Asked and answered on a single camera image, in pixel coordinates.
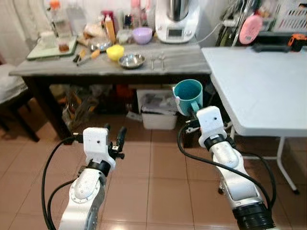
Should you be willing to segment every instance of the tile floor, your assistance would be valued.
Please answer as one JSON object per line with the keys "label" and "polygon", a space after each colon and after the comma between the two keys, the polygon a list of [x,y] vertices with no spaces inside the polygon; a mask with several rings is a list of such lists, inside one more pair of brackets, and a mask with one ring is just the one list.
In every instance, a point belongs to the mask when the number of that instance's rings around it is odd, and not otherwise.
{"label": "tile floor", "polygon": [[[21,109],[23,116],[35,127],[41,138],[38,143],[28,139],[14,122],[12,131],[0,130],[0,230],[43,230],[44,224],[40,186],[44,164],[58,142],[57,135],[35,101],[31,113]],[[122,115],[94,117],[86,126],[112,126],[111,138],[122,125],[128,128],[124,147],[126,158],[117,160],[117,168],[108,177],[106,198],[99,211],[98,230],[236,230],[236,222],[224,196],[217,193],[219,177],[214,167],[186,158],[176,146],[174,131],[149,131],[141,123]],[[272,155],[276,138],[237,137],[244,150]],[[195,155],[210,157],[196,147]],[[84,165],[81,144],[63,146],[55,154],[47,174],[47,196],[59,184],[73,179]],[[306,155],[303,146],[295,153]],[[270,162],[278,183],[278,197],[273,218],[280,229],[306,230],[307,185],[304,173],[296,167],[290,154],[285,154],[286,167],[301,195],[294,195],[275,162]],[[266,171],[259,161],[245,161],[250,175],[270,190]],[[68,202],[68,187],[56,194],[52,215],[59,225]]]}

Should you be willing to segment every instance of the white kitchen appliance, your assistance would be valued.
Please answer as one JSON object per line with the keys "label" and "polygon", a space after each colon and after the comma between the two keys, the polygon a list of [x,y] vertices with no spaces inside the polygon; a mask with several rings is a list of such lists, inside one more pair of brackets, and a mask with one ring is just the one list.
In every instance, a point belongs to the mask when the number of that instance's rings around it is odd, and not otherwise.
{"label": "white kitchen appliance", "polygon": [[157,0],[155,30],[162,42],[188,42],[196,33],[199,18],[199,0]]}

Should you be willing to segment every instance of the purple bowl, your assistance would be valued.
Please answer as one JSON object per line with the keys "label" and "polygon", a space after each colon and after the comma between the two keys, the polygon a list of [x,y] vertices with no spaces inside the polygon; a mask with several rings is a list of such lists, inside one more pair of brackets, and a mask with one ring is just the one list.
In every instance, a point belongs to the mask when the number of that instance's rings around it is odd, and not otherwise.
{"label": "purple bowl", "polygon": [[139,27],[132,31],[132,36],[137,44],[144,45],[152,39],[153,30],[149,27]]}

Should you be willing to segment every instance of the yellow bowl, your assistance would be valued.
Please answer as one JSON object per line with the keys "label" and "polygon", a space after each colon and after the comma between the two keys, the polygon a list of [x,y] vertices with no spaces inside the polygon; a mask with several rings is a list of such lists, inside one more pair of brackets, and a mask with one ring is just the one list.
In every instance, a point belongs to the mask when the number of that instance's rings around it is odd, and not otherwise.
{"label": "yellow bowl", "polygon": [[124,56],[125,48],[120,45],[114,45],[106,49],[106,54],[112,61],[118,61],[122,56]]}

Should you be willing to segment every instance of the white plastic bin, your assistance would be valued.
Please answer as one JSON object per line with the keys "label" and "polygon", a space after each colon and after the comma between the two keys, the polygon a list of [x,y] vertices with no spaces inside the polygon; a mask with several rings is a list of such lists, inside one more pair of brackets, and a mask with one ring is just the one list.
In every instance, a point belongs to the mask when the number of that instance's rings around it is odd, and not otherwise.
{"label": "white plastic bin", "polygon": [[142,114],[145,129],[171,130],[176,127],[177,115]]}

